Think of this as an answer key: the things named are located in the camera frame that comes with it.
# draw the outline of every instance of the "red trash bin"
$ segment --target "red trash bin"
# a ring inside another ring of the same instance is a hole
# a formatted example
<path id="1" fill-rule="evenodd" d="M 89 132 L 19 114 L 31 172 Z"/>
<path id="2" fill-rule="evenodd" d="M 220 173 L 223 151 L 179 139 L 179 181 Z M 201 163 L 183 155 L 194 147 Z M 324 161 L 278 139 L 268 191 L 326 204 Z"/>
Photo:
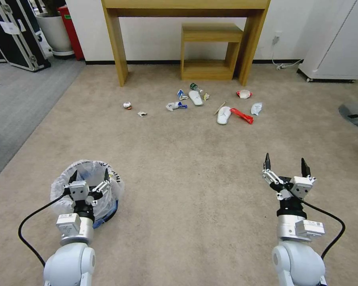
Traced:
<path id="1" fill-rule="evenodd" d="M 77 37 L 76 29 L 74 28 L 73 21 L 70 17 L 67 5 L 58 8 L 58 10 L 61 13 L 62 21 L 64 22 L 66 31 L 68 32 L 68 36 L 72 44 L 74 54 L 76 55 L 76 59 L 84 59 L 84 53 L 82 52 L 82 48 Z"/>

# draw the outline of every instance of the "wall outlet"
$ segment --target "wall outlet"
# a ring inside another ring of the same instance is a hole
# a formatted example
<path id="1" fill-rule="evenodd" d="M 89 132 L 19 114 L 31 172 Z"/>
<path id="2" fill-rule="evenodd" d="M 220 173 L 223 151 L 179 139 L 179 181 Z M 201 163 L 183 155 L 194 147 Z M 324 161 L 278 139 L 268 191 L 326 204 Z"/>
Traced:
<path id="1" fill-rule="evenodd" d="M 277 42 L 280 40 L 279 36 L 275 36 L 272 40 L 272 46 L 274 46 L 275 44 L 277 44 Z"/>
<path id="2" fill-rule="evenodd" d="M 274 46 L 275 44 L 277 44 L 277 42 L 280 40 L 280 36 L 282 34 L 282 31 L 275 31 L 274 33 L 274 38 L 272 40 L 272 45 Z"/>

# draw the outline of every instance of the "gray carpet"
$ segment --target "gray carpet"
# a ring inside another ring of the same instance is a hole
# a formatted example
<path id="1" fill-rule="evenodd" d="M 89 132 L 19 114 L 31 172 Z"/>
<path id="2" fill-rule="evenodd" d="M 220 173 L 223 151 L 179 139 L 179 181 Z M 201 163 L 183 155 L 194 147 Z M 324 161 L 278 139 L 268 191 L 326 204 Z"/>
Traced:
<path id="1" fill-rule="evenodd" d="M 37 73 L 0 64 L 0 172 L 85 66 L 49 60 L 52 67 Z"/>

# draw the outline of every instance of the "white planter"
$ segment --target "white planter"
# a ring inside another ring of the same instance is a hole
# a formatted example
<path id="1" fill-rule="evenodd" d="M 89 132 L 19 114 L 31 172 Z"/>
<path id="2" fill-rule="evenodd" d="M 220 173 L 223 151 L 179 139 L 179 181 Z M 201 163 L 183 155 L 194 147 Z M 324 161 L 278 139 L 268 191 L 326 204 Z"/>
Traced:
<path id="1" fill-rule="evenodd" d="M 61 16 L 48 17 L 47 13 L 42 13 L 36 15 L 36 18 L 54 55 L 68 56 L 74 54 Z"/>

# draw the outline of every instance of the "black cable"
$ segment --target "black cable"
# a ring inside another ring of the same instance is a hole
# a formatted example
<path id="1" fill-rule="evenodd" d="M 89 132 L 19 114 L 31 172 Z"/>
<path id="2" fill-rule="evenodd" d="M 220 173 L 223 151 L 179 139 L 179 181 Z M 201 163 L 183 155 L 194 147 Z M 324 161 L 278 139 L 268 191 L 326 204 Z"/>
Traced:
<path id="1" fill-rule="evenodd" d="M 43 260 L 43 258 L 41 257 L 41 255 L 37 252 L 37 250 L 35 250 L 33 248 L 33 246 L 31 246 L 29 244 L 29 242 L 27 242 L 25 240 L 25 238 L 23 237 L 23 235 L 21 234 L 21 229 L 23 228 L 23 225 L 25 224 L 25 222 L 30 219 L 31 217 L 33 217 L 35 214 L 41 212 L 43 209 L 46 209 L 47 207 L 53 205 L 55 202 L 61 200 L 64 196 L 66 196 L 67 194 L 64 192 L 61 196 L 59 196 L 57 199 L 51 201 L 50 203 L 46 204 L 45 206 L 43 206 L 42 208 L 39 208 L 37 211 L 34 211 L 33 213 L 31 213 L 29 216 L 27 216 L 20 224 L 19 226 L 19 238 L 21 239 L 21 241 L 37 256 L 37 258 L 39 259 L 39 261 L 41 262 L 41 264 L 43 265 L 43 267 L 45 267 L 45 261 Z"/>
<path id="2" fill-rule="evenodd" d="M 316 210 L 316 211 L 319 211 L 320 213 L 323 213 L 325 215 L 328 215 L 329 217 L 339 221 L 339 223 L 341 223 L 341 231 L 338 233 L 338 235 L 335 237 L 335 239 L 332 240 L 331 243 L 329 243 L 329 245 L 325 248 L 325 250 L 322 252 L 322 255 L 321 255 L 321 258 L 322 260 L 325 258 L 325 255 L 327 254 L 327 252 L 332 248 L 333 245 L 335 245 L 335 243 L 341 238 L 341 236 L 343 235 L 343 233 L 345 232 L 346 230 L 346 225 L 345 223 L 343 222 L 343 220 L 341 220 L 339 217 L 327 212 L 327 211 L 324 211 L 323 209 L 320 209 L 318 207 L 315 207 L 313 206 L 312 204 L 310 203 L 307 203 L 305 202 L 303 199 L 300 199 L 299 197 L 297 197 L 296 195 L 293 194 L 293 192 L 288 189 L 289 193 L 292 194 L 293 197 L 296 197 L 298 200 L 300 200 L 303 204 L 307 205 L 308 207 L 311 207 L 312 209 Z"/>

